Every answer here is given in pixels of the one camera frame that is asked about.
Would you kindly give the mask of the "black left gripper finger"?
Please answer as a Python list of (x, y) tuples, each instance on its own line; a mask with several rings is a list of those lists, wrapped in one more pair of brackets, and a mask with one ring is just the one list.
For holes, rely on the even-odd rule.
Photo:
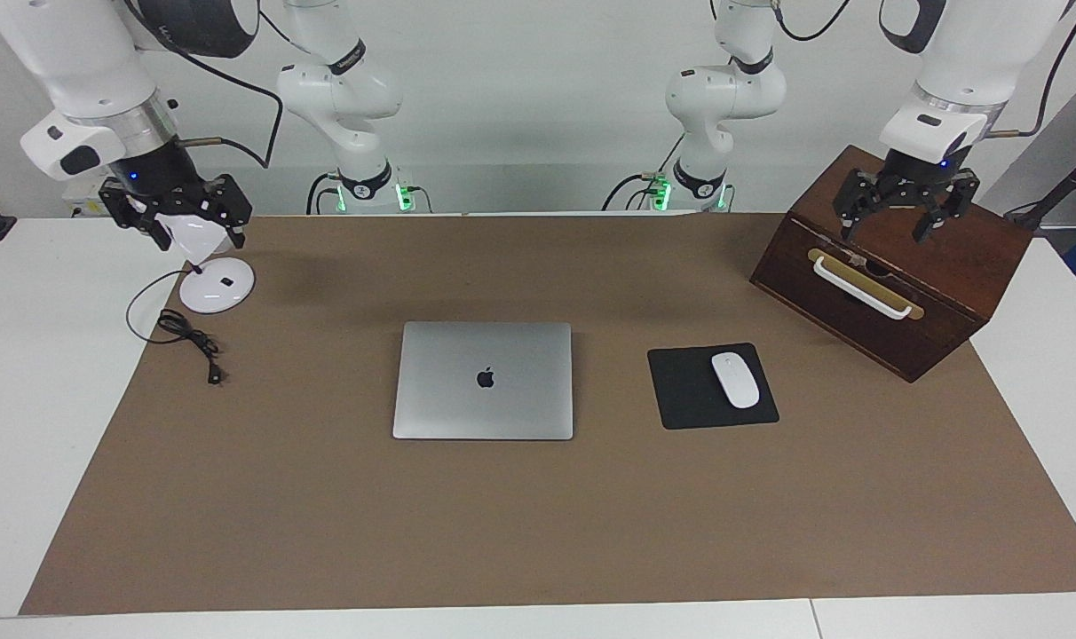
[(949, 218), (959, 218), (967, 213), (979, 183), (975, 171), (963, 169), (943, 185), (916, 186), (924, 214), (914, 227), (914, 241), (925, 242)]
[(894, 174), (888, 171), (870, 174), (868, 171), (851, 170), (843, 180), (833, 201), (833, 210), (840, 219), (843, 239), (853, 240), (859, 224), (888, 208), (894, 191)]

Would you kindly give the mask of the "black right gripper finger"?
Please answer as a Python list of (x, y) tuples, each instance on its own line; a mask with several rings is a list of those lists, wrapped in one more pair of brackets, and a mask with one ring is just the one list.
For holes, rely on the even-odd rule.
[(245, 246), (245, 226), (251, 219), (251, 205), (245, 193), (230, 174), (221, 174), (200, 182), (201, 201), (194, 214), (220, 226), (233, 248)]
[(99, 198), (109, 216), (121, 229), (134, 229), (141, 235), (147, 235), (161, 251), (171, 248), (171, 235), (156, 219), (156, 207), (136, 200), (116, 178), (104, 179), (99, 187)]

